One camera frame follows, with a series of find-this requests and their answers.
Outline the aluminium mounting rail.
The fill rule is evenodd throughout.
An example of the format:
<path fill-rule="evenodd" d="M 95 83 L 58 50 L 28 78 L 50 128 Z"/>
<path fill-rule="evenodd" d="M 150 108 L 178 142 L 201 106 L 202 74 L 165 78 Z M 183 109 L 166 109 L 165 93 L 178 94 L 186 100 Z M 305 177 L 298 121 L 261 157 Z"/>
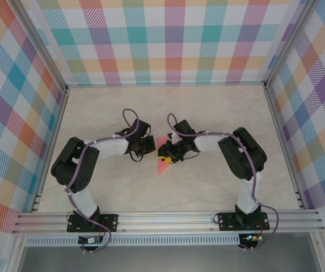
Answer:
<path fill-rule="evenodd" d="M 117 234 L 200 234 L 218 233 L 216 211 L 177 212 L 119 212 Z M 267 211 L 270 233 L 278 223 L 278 233 L 322 232 L 323 221 L 316 210 L 280 210 L 279 220 L 275 213 Z M 15 235 L 67 234 L 66 212 L 21 213 L 16 221 Z"/>

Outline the thin aluminium back rail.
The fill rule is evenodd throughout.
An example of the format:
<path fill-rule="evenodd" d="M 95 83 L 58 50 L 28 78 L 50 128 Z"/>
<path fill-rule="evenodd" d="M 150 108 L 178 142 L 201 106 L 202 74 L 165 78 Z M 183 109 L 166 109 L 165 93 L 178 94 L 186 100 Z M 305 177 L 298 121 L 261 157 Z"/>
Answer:
<path fill-rule="evenodd" d="M 264 86 L 264 82 L 224 82 L 224 83 L 142 83 L 142 84 L 70 84 L 67 88 L 122 88 L 122 87 L 178 87 L 178 86 Z"/>

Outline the black circuit board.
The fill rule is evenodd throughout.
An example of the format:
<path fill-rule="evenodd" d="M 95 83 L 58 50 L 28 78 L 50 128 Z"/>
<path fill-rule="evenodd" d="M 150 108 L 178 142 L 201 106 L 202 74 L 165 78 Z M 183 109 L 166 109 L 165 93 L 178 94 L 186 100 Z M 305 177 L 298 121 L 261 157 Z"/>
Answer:
<path fill-rule="evenodd" d="M 84 245 L 94 245 L 94 244 L 101 244 L 103 241 L 102 236 L 79 236 L 78 237 L 78 244 Z"/>

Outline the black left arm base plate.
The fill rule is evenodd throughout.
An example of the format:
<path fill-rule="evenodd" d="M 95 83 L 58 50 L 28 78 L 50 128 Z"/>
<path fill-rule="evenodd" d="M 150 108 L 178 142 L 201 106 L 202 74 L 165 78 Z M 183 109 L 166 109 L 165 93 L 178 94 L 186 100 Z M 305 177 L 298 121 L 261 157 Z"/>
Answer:
<path fill-rule="evenodd" d="M 100 225 L 107 227 L 111 232 L 116 232 L 118 224 L 117 214 L 99 214 L 92 217 L 92 220 Z M 67 216 L 66 232 L 103 232 L 103 229 L 79 214 L 70 214 Z"/>

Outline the pink square paper sheet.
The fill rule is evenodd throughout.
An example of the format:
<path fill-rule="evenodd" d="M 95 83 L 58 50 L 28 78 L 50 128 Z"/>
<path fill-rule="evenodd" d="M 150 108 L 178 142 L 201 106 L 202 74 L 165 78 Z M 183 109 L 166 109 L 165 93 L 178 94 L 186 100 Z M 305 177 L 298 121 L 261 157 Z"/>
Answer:
<path fill-rule="evenodd" d="M 160 136 L 160 137 L 157 137 L 157 150 L 162 146 L 164 145 L 168 140 L 168 136 Z M 158 157 L 157 159 L 157 169 L 158 169 L 158 174 L 162 174 L 166 169 L 167 167 L 169 166 L 169 163 L 163 161 L 162 159 L 160 159 Z"/>

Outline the grey metal panel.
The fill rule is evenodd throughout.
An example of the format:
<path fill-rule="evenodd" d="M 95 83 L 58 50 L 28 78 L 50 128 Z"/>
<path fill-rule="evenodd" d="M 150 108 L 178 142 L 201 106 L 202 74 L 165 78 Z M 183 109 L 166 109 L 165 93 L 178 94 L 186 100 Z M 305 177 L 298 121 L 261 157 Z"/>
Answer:
<path fill-rule="evenodd" d="M 18 272 L 321 272 L 311 254 L 258 254 L 220 246 L 28 247 Z"/>

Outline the aluminium corner post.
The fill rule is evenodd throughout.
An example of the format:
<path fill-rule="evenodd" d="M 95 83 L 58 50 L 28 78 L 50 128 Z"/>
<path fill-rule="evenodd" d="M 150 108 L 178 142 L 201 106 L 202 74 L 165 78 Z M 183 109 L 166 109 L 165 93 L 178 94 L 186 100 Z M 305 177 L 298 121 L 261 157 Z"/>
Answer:
<path fill-rule="evenodd" d="M 48 52 L 47 46 L 43 42 L 39 32 L 37 31 L 37 28 L 34 26 L 21 0 L 9 0 L 9 4 L 13 5 L 13 9 L 17 17 L 20 19 L 22 26 L 25 28 L 37 52 L 40 54 L 42 60 L 45 62 L 45 65 L 49 69 L 51 76 L 56 81 L 58 86 L 63 90 L 63 92 L 67 93 L 67 84 L 64 81 L 52 56 Z"/>
<path fill-rule="evenodd" d="M 278 46 L 277 53 L 273 55 L 270 68 L 264 77 L 263 86 L 265 92 L 268 92 L 273 81 L 278 77 L 284 62 L 288 59 L 290 52 L 296 45 L 319 2 L 320 0 L 303 0 L 303 3 L 299 1 L 297 5 L 299 10 L 295 10 L 288 26 L 285 28 L 285 32 L 282 35 L 283 41 L 280 41 L 281 45 Z"/>

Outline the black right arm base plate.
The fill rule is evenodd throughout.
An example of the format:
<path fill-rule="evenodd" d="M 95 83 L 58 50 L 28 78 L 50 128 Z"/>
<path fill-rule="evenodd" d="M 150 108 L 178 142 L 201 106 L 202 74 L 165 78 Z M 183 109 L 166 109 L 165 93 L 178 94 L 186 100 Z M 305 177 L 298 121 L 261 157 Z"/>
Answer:
<path fill-rule="evenodd" d="M 220 231 L 267 231 L 270 230 L 266 212 L 258 215 L 238 215 L 234 212 L 222 212 L 218 214 Z"/>

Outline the aluminium side rail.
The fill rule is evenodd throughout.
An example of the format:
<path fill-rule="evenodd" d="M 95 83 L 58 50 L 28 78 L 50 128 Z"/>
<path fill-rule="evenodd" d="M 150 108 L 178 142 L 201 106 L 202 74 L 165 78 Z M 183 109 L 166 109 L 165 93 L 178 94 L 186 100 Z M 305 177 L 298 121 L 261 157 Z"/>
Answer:
<path fill-rule="evenodd" d="M 295 191 L 298 203 L 299 203 L 299 207 L 301 209 L 308 209 L 309 207 L 307 206 L 305 196 L 302 194 L 303 191 L 302 191 L 302 188 L 301 188 L 301 184 L 299 183 L 299 179 L 298 179 L 298 176 L 297 176 L 297 173 L 296 173 L 294 163 L 293 163 L 293 161 L 292 161 L 292 159 L 290 157 L 288 145 L 287 145 L 286 138 L 285 138 L 285 134 L 284 134 L 284 131 L 283 131 L 282 127 L 280 126 L 279 119 L 278 119 L 278 114 L 276 112 L 275 106 L 274 106 L 272 98 L 270 96 L 269 89 L 268 89 L 268 87 L 263 85 L 263 90 L 264 90 L 264 95 L 265 95 L 265 98 L 266 98 L 266 101 L 267 101 L 267 104 L 268 104 L 269 111 L 270 111 L 271 116 L 272 116 L 274 126 L 275 126 L 275 129 L 276 129 L 276 133 L 277 133 L 278 140 L 279 140 L 279 143 L 280 143 L 280 146 L 281 146 L 281 150 L 282 150 L 282 153 L 283 153 L 283 156 L 284 156 L 286 167 L 288 169 L 289 176 L 290 176 L 291 182 L 293 184 L 293 188 L 294 188 L 294 191 Z"/>
<path fill-rule="evenodd" d="M 45 162 L 41 169 L 40 177 L 38 178 L 36 186 L 35 186 L 35 190 L 32 193 L 31 203 L 29 204 L 29 207 L 27 209 L 28 212 L 32 213 L 34 211 L 35 206 L 36 206 L 36 199 L 42 195 L 43 188 L 44 188 L 44 185 L 45 185 L 45 182 L 47 179 L 47 175 L 48 175 L 48 169 L 49 169 L 49 166 L 52 161 L 52 155 L 53 155 L 57 137 L 58 137 L 58 134 L 60 131 L 61 122 L 62 122 L 64 113 L 65 113 L 68 98 L 69 98 L 69 88 L 66 87 L 66 90 L 64 90 L 62 93 L 60 110 L 58 112 L 56 121 L 54 123 L 54 128 L 52 130 L 52 135 L 51 135 L 50 142 L 49 142 L 49 145 L 47 148 L 47 152 L 45 154 L 46 155 Z"/>

